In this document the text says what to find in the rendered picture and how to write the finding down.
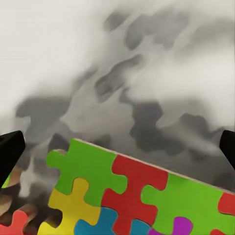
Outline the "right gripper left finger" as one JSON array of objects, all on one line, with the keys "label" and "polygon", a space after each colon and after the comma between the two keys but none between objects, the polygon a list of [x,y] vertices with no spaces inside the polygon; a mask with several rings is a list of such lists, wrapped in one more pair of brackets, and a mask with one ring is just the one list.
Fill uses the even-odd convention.
[{"label": "right gripper left finger", "polygon": [[25,150],[22,131],[7,133],[0,136],[0,189]]}]

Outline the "jigsaw puzzle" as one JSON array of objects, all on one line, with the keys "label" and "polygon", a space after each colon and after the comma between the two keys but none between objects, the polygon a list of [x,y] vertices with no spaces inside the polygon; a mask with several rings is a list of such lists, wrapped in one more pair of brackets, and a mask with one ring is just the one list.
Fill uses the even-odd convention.
[{"label": "jigsaw puzzle", "polygon": [[[34,205],[11,216],[12,197],[0,193],[0,235],[235,235],[234,191],[78,138],[46,163],[60,169],[48,206],[63,219],[38,229]],[[14,167],[2,187],[21,175]]]}]

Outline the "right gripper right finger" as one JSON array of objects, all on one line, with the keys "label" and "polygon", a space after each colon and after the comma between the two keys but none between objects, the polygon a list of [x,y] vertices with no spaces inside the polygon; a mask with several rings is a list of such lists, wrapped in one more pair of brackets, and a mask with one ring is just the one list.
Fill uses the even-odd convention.
[{"label": "right gripper right finger", "polygon": [[235,132],[224,130],[219,147],[235,170]]}]

